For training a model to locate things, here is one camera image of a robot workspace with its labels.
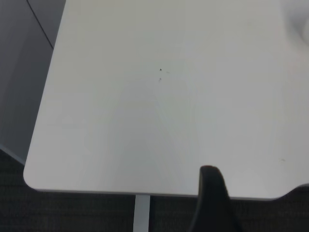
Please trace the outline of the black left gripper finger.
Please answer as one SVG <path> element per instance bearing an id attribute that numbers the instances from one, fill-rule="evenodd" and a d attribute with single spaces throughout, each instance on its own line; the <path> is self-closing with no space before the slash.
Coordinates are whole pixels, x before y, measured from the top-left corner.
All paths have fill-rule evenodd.
<path id="1" fill-rule="evenodd" d="M 223 175 L 214 166 L 202 166 L 199 173 L 197 207 L 190 232 L 241 232 Z"/>

